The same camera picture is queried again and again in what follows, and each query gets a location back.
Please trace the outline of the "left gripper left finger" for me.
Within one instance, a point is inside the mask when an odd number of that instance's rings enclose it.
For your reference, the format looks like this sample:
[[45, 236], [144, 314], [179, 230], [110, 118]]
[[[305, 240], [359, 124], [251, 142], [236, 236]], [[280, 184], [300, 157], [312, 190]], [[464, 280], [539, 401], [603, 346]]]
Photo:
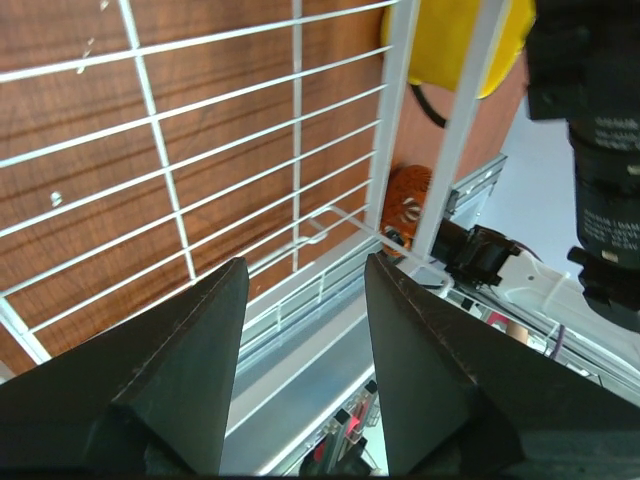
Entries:
[[1, 472], [219, 471], [249, 290], [234, 258], [1, 388]]

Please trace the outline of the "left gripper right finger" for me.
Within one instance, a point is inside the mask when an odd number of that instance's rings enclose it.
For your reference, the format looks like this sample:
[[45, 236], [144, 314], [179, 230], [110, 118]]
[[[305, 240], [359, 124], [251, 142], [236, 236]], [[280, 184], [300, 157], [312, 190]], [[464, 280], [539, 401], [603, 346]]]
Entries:
[[635, 476], [634, 404], [424, 289], [365, 266], [388, 468], [416, 476]]

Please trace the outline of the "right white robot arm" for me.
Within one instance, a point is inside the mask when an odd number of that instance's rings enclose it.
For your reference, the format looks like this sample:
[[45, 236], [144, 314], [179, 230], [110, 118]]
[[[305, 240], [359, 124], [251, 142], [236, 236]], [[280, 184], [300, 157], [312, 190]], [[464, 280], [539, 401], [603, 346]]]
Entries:
[[[432, 46], [447, 61], [458, 48], [462, 64], [415, 252], [637, 368], [638, 3], [463, 2]], [[501, 58], [525, 63], [532, 131], [498, 184], [500, 224], [465, 230], [443, 216], [446, 190]]]

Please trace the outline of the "yellow mug black handle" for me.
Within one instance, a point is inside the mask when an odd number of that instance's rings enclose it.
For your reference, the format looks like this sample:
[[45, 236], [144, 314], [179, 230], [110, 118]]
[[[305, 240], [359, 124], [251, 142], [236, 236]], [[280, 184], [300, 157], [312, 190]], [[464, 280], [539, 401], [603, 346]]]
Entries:
[[[447, 120], [422, 92], [423, 84], [456, 90], [471, 44], [479, 1], [430, 0], [420, 3], [411, 47], [407, 81], [424, 115], [440, 128]], [[485, 83], [478, 97], [493, 94], [510, 73], [533, 26], [535, 3], [512, 1], [499, 35]]]

